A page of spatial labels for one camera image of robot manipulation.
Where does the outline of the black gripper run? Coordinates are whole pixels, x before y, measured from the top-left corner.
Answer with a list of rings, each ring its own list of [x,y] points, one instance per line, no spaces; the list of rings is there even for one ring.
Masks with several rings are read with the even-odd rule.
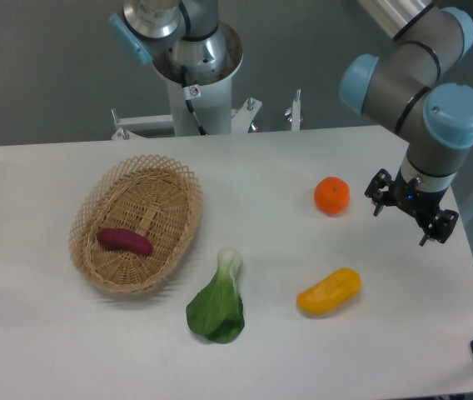
[[[380,169],[365,190],[365,196],[374,206],[373,215],[378,216],[385,207],[396,206],[413,217],[422,229],[420,246],[427,241],[445,243],[454,231],[459,213],[440,208],[445,191],[423,192],[413,181],[406,181],[401,172],[393,180],[384,168]]]

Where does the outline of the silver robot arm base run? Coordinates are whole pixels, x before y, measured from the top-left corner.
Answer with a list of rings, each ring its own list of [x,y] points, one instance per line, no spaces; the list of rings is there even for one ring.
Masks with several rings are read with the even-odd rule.
[[[131,60],[183,87],[218,83],[241,66],[241,39],[217,1],[125,1],[108,23]]]

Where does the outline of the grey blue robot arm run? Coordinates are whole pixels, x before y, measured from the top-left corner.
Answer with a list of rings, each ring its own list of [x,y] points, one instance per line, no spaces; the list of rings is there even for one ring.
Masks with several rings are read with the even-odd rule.
[[[362,1],[396,44],[385,59],[363,54],[345,71],[340,99],[407,142],[398,173],[381,169],[365,195],[379,214],[395,207],[416,220],[422,241],[445,243],[459,214],[441,199],[473,147],[473,88],[442,83],[473,45],[473,20],[432,1]]]

